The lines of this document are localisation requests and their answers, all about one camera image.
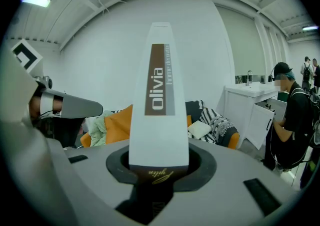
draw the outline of orange cushion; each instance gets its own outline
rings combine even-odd
[[[107,130],[105,143],[110,144],[130,137],[130,126],[133,105],[121,110],[120,112],[104,118]]]
[[[80,141],[83,147],[88,148],[91,145],[91,136],[89,135],[89,133],[86,133],[81,137]]]
[[[238,140],[239,140],[239,133],[235,132],[230,138],[228,148],[236,149]]]
[[[187,123],[188,127],[189,127],[190,125],[192,125],[191,115],[186,116],[186,123]]]

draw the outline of black cap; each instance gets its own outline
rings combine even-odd
[[[274,78],[277,77],[279,74],[286,74],[289,73],[292,70],[292,68],[289,68],[288,64],[285,62],[279,62],[274,67]]]

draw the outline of faucet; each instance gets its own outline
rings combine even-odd
[[[251,81],[249,81],[249,72],[251,72]],[[246,85],[246,86],[249,86],[249,85],[251,85],[251,84],[252,84],[252,71],[249,70],[249,71],[248,71],[248,74],[247,74],[247,76],[246,76],[246,83],[245,83],[245,85]]]

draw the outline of white pillow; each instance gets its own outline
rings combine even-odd
[[[194,122],[188,127],[188,131],[196,138],[200,139],[212,131],[211,126],[200,121]]]

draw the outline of sink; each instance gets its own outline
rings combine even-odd
[[[272,92],[275,92],[274,95],[278,93],[277,87],[273,84],[262,84],[259,82],[252,83],[250,86],[246,86],[246,84],[227,85],[225,86],[225,90],[250,97],[257,97]]]

